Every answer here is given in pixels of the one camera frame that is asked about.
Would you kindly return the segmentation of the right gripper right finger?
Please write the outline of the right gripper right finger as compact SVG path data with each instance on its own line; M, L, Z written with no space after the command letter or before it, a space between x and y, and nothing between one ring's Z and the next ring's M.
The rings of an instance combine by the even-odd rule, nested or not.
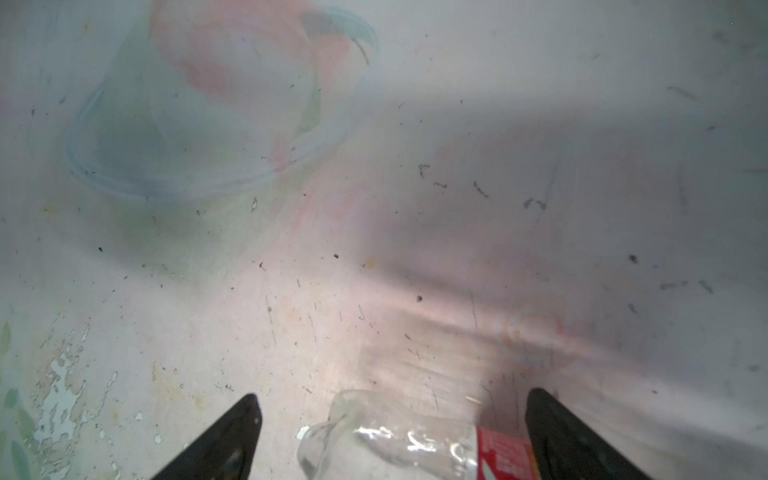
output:
M649 480L542 388L528 393L525 423L540 477L545 480Z

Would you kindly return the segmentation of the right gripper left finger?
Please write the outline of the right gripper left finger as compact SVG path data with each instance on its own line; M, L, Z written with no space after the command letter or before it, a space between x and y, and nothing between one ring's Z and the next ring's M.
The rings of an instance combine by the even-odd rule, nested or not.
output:
M153 480L248 479L262 425L257 396L246 394Z

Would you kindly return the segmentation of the clear bottle red label yellow cap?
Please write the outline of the clear bottle red label yellow cap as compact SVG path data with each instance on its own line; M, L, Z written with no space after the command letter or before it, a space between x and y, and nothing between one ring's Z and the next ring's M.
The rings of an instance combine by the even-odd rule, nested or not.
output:
M382 394L339 393L306 429L308 479L539 479L530 443L471 422L425 416Z

